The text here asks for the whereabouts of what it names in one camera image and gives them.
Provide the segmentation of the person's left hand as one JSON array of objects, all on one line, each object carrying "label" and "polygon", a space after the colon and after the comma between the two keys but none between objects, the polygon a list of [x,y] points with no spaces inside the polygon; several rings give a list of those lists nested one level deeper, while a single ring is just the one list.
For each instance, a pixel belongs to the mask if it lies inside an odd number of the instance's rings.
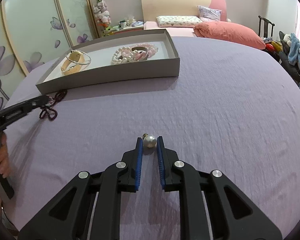
[{"label": "person's left hand", "polygon": [[11,167],[8,156],[7,137],[3,132],[1,135],[1,147],[0,147],[0,174],[3,178],[7,178],[10,175]]}]

